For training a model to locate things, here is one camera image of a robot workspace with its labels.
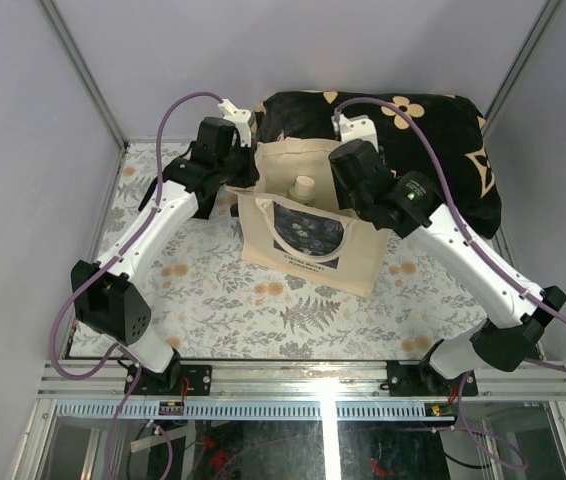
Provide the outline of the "green bottle cream cap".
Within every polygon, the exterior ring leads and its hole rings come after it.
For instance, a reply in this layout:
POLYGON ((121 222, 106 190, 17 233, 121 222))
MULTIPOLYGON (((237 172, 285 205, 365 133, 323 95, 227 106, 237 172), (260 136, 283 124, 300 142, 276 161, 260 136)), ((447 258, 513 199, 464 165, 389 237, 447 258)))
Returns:
POLYGON ((287 198, 305 206, 312 206, 316 198, 315 186, 313 178, 305 175, 297 176, 288 189, 287 198))

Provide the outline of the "beige canvas tote bag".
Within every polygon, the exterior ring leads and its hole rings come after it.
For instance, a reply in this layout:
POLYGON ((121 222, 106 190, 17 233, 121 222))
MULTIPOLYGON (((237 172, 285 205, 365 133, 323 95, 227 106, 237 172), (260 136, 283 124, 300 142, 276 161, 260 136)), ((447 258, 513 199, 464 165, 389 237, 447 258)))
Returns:
POLYGON ((238 196, 243 234, 241 258, 360 297, 371 296, 390 232, 377 230, 338 206, 326 139, 261 143, 254 154, 259 180, 230 190, 238 196), (287 198, 297 176, 315 181, 315 202, 287 198))

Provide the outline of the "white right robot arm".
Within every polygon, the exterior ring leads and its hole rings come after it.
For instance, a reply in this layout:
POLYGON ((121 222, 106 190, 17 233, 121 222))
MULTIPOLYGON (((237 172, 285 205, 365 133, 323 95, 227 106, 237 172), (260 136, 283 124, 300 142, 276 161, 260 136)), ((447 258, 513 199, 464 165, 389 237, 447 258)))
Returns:
POLYGON ((463 221, 439 188, 411 171, 394 177, 369 141, 353 140, 328 156, 340 205, 377 229, 389 229, 438 261, 481 305, 478 326, 437 342, 417 366, 421 387, 445 394, 476 368, 512 372, 536 357, 536 345, 566 302, 558 287, 525 279, 463 221))

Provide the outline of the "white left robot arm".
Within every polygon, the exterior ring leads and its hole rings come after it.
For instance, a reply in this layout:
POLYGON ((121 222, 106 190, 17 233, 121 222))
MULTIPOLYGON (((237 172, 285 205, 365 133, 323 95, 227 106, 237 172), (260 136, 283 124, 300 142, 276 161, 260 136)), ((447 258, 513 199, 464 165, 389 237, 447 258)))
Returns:
POLYGON ((255 179, 251 113, 231 109, 206 117, 188 157, 173 159, 146 192, 130 228, 95 262, 71 271, 77 319, 129 352, 133 370, 160 394, 182 381, 178 352, 151 325, 151 308, 140 292, 156 256, 189 219, 210 216, 218 191, 230 180, 255 179))

